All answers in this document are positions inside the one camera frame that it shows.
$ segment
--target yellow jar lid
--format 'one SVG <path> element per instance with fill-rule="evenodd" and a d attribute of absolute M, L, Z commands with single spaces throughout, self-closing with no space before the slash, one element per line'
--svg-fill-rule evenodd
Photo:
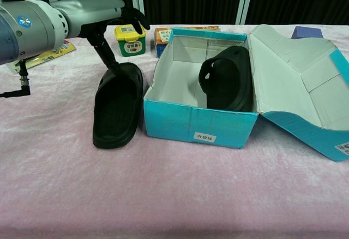
<path fill-rule="evenodd" d="M 141 26 L 142 34 L 138 34 L 132 25 L 119 25 L 115 28 L 114 34 L 118 41 L 137 41 L 140 37 L 146 36 L 146 30 Z"/>

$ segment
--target box flap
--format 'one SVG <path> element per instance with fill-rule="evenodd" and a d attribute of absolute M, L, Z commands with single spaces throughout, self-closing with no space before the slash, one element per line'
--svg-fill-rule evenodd
<path fill-rule="evenodd" d="M 290 112 L 318 127 L 349 130 L 348 64 L 331 41 L 294 40 L 260 25 L 249 45 L 259 112 Z"/>

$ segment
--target small box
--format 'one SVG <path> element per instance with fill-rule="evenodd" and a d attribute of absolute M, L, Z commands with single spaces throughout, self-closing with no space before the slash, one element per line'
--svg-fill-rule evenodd
<path fill-rule="evenodd" d="M 319 28 L 296 26 L 291 38 L 301 39 L 301 38 L 311 38 L 311 37 L 323 38 L 321 30 Z"/>
<path fill-rule="evenodd" d="M 123 56 L 141 55 L 146 52 L 146 30 L 138 34 L 132 25 L 120 25 L 114 30 Z"/>
<path fill-rule="evenodd" d="M 206 108 L 201 64 L 222 50 L 249 49 L 250 112 Z M 329 40 L 285 38 L 270 26 L 251 34 L 173 29 L 144 97 L 149 136 L 242 148 L 259 115 L 334 161 L 349 159 L 349 64 Z"/>
<path fill-rule="evenodd" d="M 155 51 L 157 53 L 157 58 L 160 58 L 163 53 L 166 45 L 169 43 L 170 34 L 173 27 L 162 27 L 156 28 L 154 34 L 155 41 Z M 210 31 L 218 31 L 218 26 L 189 26 L 189 27 L 181 27 L 185 29 L 199 29 L 199 30 L 210 30 Z"/>

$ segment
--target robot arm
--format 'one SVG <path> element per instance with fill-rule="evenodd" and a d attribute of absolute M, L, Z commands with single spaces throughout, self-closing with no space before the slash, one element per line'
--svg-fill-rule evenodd
<path fill-rule="evenodd" d="M 115 60 L 104 32 L 109 22 L 125 19 L 140 34 L 150 29 L 137 9 L 124 7 L 122 0 L 63 0 L 50 4 L 27 0 L 0 4 L 0 65 L 25 59 L 59 48 L 65 38 L 87 38 L 97 53 L 115 73 Z M 28 83 L 22 71 L 22 85 Z"/>

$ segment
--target yellow container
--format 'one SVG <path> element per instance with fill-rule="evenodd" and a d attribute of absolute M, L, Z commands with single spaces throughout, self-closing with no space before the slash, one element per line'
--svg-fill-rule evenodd
<path fill-rule="evenodd" d="M 120 25 L 114 30 L 123 56 L 141 55 L 146 52 L 146 30 L 141 26 L 142 34 L 138 34 L 132 25 Z"/>

